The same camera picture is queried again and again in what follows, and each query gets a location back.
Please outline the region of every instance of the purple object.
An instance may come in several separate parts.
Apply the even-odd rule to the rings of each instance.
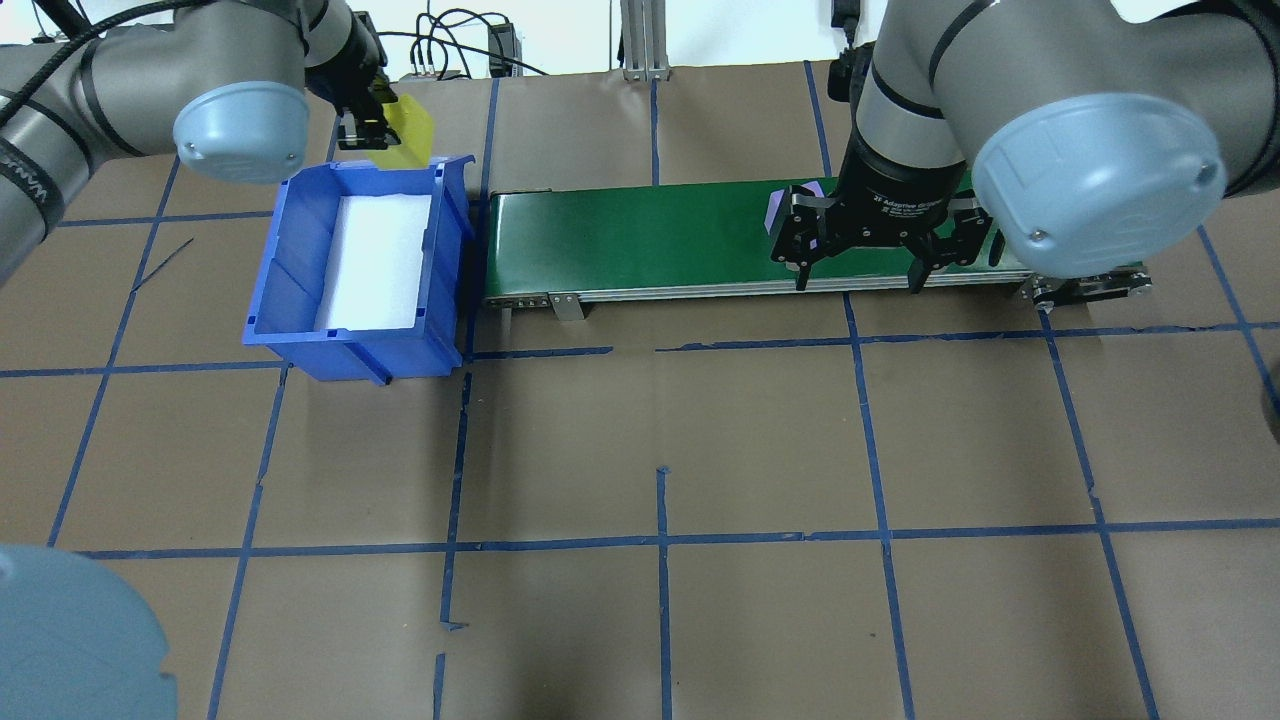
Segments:
[[[809,181],[800,187],[808,187],[818,197],[826,197],[827,195],[822,191],[822,184],[818,181]],[[769,208],[764,211],[764,231],[768,232],[773,227],[773,218],[778,215],[778,206],[782,205],[782,193],[786,190],[776,190],[769,193]]]

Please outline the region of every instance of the brown paper floor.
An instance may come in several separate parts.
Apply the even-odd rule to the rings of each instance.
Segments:
[[[822,173],[813,70],[402,90],[479,200]],[[0,290],[0,542],[132,582],[183,719],[1276,716],[1275,195],[1047,320],[481,313],[467,366],[384,388],[241,345],[273,197],[111,163]]]

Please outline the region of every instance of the green conveyor belt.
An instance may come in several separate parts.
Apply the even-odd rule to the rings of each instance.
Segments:
[[[808,181],[499,195],[485,295],[623,300],[785,292],[795,274],[769,259],[764,213],[771,192],[801,182]],[[828,191],[835,184],[820,182]],[[940,229],[950,232],[950,223]],[[952,266],[931,283],[1014,282],[1029,274],[1007,252],[997,268],[986,258],[984,251],[973,266]],[[905,287],[910,264],[905,249],[855,249],[818,263],[810,287]]]

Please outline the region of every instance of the white wall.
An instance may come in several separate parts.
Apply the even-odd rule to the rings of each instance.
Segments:
[[[141,0],[81,0],[93,20]],[[412,31],[425,0],[348,0],[369,10],[379,29]],[[863,0],[870,20],[861,36],[873,36],[888,0]],[[1143,22],[1190,0],[1112,0],[1130,22]],[[453,6],[506,13],[524,42],[525,61],[552,74],[605,70],[616,65],[620,0],[433,0],[439,13]],[[667,0],[667,51],[673,65],[722,65],[820,60],[835,58],[842,33],[828,27],[831,0]],[[143,22],[168,22],[168,13]],[[50,31],[52,23],[45,20]],[[29,0],[0,4],[0,44],[24,44],[37,32]],[[458,42],[488,47],[479,24],[454,31]],[[388,74],[410,72],[408,38],[385,38]],[[486,58],[471,54],[476,76],[488,73]],[[458,67],[454,58],[451,67]]]

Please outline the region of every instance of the light blue joint cap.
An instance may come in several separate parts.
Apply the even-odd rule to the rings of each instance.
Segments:
[[[106,566],[0,544],[0,717],[174,720],[168,652],[146,601]]]
[[[1014,255],[1055,278],[1096,275],[1187,237],[1217,208],[1217,138],[1187,108],[1082,95],[1000,128],[973,164],[978,200]]]
[[[173,122],[173,141],[182,161],[201,174],[278,183],[302,168],[310,114],[296,87],[234,82],[187,102]]]

